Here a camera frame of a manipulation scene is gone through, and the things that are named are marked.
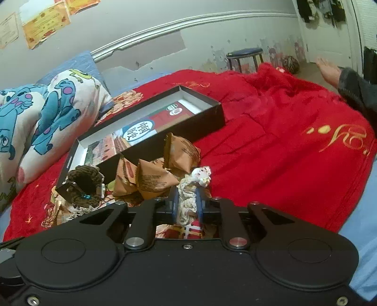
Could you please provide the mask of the blue padded stool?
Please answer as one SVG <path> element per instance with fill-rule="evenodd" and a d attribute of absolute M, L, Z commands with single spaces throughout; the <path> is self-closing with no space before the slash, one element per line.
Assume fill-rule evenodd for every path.
<path fill-rule="evenodd" d="M 260 47 L 245 48 L 241 50 L 232 51 L 226 54 L 229 69 L 233 70 L 233 61 L 235 60 L 238 65 L 239 72 L 242 72 L 242 65 L 240 63 L 240 60 L 245 58 L 252 58 L 254 61 L 255 70 L 258 71 L 259 65 L 257 58 L 259 58 L 260 63 L 264 62 L 263 49 Z"/>

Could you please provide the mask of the red bed blanket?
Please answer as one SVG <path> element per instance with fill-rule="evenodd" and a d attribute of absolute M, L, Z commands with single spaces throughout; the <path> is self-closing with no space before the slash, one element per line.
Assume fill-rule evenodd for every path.
<path fill-rule="evenodd" d="M 132 94 L 130 108 L 187 85 L 218 101 L 225 124 L 195 142 L 210 190 L 238 206 L 259 201 L 337 232 L 357 206 L 376 154 L 363 116 L 323 87 L 269 64 L 258 72 L 181 70 Z"/>

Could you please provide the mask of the cream crochet scrunchie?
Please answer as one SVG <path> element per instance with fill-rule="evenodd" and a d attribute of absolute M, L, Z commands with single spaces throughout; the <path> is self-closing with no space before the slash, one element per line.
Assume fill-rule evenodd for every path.
<path fill-rule="evenodd" d="M 207 188 L 211 182 L 209 166 L 194 168 L 186 174 L 178 185 L 178 214 L 176 222 L 181 226 L 189 225 L 198 216 L 196 191 L 199 187 Z"/>

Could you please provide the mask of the white wall certificate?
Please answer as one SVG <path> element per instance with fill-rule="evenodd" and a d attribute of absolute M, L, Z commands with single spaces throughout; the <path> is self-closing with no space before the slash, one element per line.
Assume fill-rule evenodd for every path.
<path fill-rule="evenodd" d="M 18 37 L 17 15 L 13 12 L 0 24 L 0 49 L 6 48 L 7 45 L 14 42 Z"/>

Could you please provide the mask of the brown patterned ball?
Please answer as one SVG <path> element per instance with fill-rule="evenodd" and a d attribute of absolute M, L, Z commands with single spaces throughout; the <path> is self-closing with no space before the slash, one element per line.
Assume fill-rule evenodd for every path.
<path fill-rule="evenodd" d="M 294 75 L 300 71 L 300 64 L 293 56 L 285 56 L 283 58 L 283 68 Z"/>

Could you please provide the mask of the hanging dark clothes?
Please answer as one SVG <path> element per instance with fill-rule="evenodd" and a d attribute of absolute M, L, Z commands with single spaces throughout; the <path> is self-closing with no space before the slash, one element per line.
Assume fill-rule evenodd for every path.
<path fill-rule="evenodd" d="M 305 23 L 315 21 L 322 16 L 334 27 L 346 22 L 346 13 L 341 1 L 337 0 L 296 0 L 298 13 Z"/>

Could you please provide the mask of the monster print white blanket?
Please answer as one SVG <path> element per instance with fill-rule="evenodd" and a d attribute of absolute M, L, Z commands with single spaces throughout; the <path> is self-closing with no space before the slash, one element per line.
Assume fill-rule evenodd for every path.
<path fill-rule="evenodd" d="M 78 69 L 49 84 L 1 91 L 1 210 L 112 107 L 94 76 Z"/>

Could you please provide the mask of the light blue bed sheet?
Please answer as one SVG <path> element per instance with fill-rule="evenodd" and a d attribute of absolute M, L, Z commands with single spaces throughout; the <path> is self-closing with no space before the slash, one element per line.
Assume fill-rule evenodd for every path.
<path fill-rule="evenodd" d="M 359 254 L 350 286 L 368 301 L 376 296 L 376 192 L 376 163 L 373 163 L 362 197 L 339 232 L 356 246 Z"/>

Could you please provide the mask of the brown pyramid snack packet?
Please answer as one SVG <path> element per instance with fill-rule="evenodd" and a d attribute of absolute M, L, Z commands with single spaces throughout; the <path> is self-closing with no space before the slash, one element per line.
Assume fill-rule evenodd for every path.
<path fill-rule="evenodd" d="M 137 167 L 124 157 L 119 158 L 114 181 L 114 196 L 127 196 L 137 191 L 136 186 Z"/>
<path fill-rule="evenodd" d="M 201 162 L 201 151 L 183 137 L 168 133 L 164 145 L 164 168 L 190 173 Z"/>
<path fill-rule="evenodd" d="M 169 171 L 152 162 L 140 159 L 136 171 L 136 186 L 144 200 L 161 196 L 179 180 Z"/>

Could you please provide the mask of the person bare foot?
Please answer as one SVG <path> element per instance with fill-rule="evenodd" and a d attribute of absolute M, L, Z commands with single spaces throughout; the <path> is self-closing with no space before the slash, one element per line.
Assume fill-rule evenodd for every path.
<path fill-rule="evenodd" d="M 324 80 L 337 89 L 342 69 L 322 57 L 316 59 L 316 65 L 320 69 L 320 73 Z"/>

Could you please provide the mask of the dark grey trouser leg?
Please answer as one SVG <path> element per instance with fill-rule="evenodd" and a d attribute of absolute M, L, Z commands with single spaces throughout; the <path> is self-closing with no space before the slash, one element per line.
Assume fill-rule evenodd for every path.
<path fill-rule="evenodd" d="M 340 73 L 338 92 L 349 106 L 367 119 L 376 134 L 376 85 L 364 80 L 351 68 L 344 68 Z"/>

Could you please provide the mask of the yellow wall certificate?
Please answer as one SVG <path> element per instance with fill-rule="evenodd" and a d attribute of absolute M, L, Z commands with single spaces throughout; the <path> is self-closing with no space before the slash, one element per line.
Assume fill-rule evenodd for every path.
<path fill-rule="evenodd" d="M 65 1 L 28 1 L 19 7 L 19 15 L 30 50 L 70 24 Z"/>

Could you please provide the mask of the brown crochet scrunchie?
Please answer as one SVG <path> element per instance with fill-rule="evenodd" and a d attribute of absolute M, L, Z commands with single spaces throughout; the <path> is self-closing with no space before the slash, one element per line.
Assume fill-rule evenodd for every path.
<path fill-rule="evenodd" d="M 84 208 L 97 208 L 102 201 L 104 176 L 97 166 L 82 165 L 67 176 L 70 203 Z"/>

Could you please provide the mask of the white door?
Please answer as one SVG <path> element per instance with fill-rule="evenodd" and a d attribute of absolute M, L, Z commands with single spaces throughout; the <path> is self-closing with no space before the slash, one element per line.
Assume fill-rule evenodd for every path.
<path fill-rule="evenodd" d="M 307 3 L 309 10 L 303 7 L 302 1 L 293 1 L 307 62 L 315 62 L 322 57 L 360 73 L 363 51 L 354 3 L 338 1 L 345 16 L 345 20 L 340 22 L 325 17 L 314 1 Z"/>

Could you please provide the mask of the colourful history book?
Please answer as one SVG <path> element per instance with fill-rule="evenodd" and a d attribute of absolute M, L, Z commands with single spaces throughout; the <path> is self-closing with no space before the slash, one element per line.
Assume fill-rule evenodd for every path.
<path fill-rule="evenodd" d="M 129 147 L 200 112 L 199 107 L 184 99 L 175 101 L 89 144 L 81 162 L 84 165 L 97 166 Z"/>

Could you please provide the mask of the blue pillow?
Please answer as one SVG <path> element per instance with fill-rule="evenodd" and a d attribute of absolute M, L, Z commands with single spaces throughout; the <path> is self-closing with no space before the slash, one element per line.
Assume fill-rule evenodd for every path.
<path fill-rule="evenodd" d="M 62 64 L 58 65 L 57 67 L 50 70 L 45 76 L 43 76 L 40 80 L 37 81 L 37 84 L 44 84 L 48 85 L 50 81 L 62 71 L 68 69 L 78 69 L 82 72 L 88 73 L 96 78 L 106 89 L 107 86 L 105 84 L 105 80 L 98 70 L 96 63 L 93 60 L 90 51 L 84 51 L 78 53 L 76 56 L 72 57 L 69 60 L 66 60 Z"/>

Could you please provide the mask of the orange wall poster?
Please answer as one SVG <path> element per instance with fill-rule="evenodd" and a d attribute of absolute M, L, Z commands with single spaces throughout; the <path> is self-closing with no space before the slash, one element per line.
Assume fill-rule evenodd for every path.
<path fill-rule="evenodd" d="M 81 10 L 96 6 L 101 0 L 66 0 L 70 15 L 74 15 Z"/>

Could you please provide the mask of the black cardboard box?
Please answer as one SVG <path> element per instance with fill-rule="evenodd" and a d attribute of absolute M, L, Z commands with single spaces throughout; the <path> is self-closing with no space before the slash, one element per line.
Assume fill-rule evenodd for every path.
<path fill-rule="evenodd" d="M 173 87 L 138 105 L 132 106 L 79 136 L 68 153 L 57 181 L 56 191 L 64 199 L 71 199 L 67 191 L 68 184 L 66 181 L 68 172 L 77 166 L 83 165 L 81 158 L 89 144 L 180 99 L 184 99 L 199 107 L 201 112 L 129 147 L 97 165 L 100 173 L 104 176 L 106 184 L 115 180 L 118 161 L 121 156 L 124 156 L 133 164 L 137 164 L 139 159 L 152 161 L 163 156 L 165 137 L 168 133 L 195 142 L 225 125 L 224 111 L 218 101 L 187 87 Z"/>

